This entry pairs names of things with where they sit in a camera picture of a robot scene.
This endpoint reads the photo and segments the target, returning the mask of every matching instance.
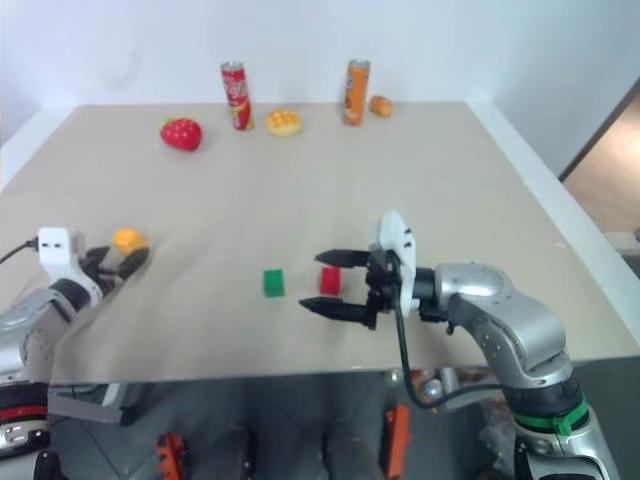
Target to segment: black cable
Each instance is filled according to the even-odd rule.
[[[25,248],[35,248],[35,249],[37,249],[38,248],[38,237],[35,237],[35,238],[31,239],[31,240],[27,240],[22,245],[18,245],[13,250],[10,250],[9,252],[7,252],[2,258],[0,258],[0,264],[4,263],[9,258],[13,257],[16,253],[18,253],[20,250],[23,250]]]
[[[458,398],[462,395],[466,395],[467,393],[477,392],[479,390],[502,390],[502,387],[496,383],[482,383],[480,385],[468,385],[466,387],[462,387],[454,392],[447,393],[442,397],[433,400],[431,402],[425,402],[422,400],[417,392],[415,387],[413,386],[413,382],[411,381],[411,367],[409,367],[409,354],[407,353],[407,339],[404,334],[404,320],[402,319],[402,311],[400,309],[400,296],[397,295],[395,306],[395,314],[396,314],[396,326],[398,328],[398,343],[400,344],[400,359],[402,361],[402,373],[404,377],[404,386],[407,389],[407,393],[409,394],[409,398],[420,408],[436,408],[449,400],[453,400],[454,398]]]

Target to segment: red block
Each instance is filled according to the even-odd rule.
[[[323,295],[340,294],[340,268],[322,267],[320,293],[322,293]]]

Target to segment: white wall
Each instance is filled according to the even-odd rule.
[[[520,3],[495,103],[559,175],[640,78],[640,1]]]
[[[558,172],[640,75],[639,18],[638,0],[4,0],[2,80],[24,92],[3,97],[224,102],[237,59],[254,101],[330,102],[363,56],[395,100],[495,98]]]
[[[355,56],[373,63],[370,91],[459,100],[484,94],[505,51],[491,34],[503,0],[4,3],[2,74],[44,105],[224,102],[229,59],[244,61],[254,101],[332,102]]]

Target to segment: orange object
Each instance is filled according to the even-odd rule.
[[[349,62],[342,117],[347,125],[358,126],[362,123],[367,100],[370,66],[368,60],[357,59]]]
[[[142,234],[133,228],[118,229],[112,243],[123,255],[129,255],[135,250],[149,246]]]
[[[164,475],[164,480],[184,480],[181,457],[185,455],[182,436],[167,432],[158,437],[156,454],[160,457],[158,471]]]
[[[398,405],[393,410],[387,411],[387,428],[389,432],[389,450],[385,478],[387,480],[400,480],[404,472],[404,459],[407,453],[407,444],[411,441],[409,432],[409,408]]]
[[[393,103],[388,98],[375,95],[369,100],[369,110],[381,117],[390,117],[393,113]]]

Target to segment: orange can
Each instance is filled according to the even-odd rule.
[[[358,126],[364,117],[369,82],[368,60],[356,59],[349,62],[347,68],[347,91],[344,97],[342,119],[347,125]]]

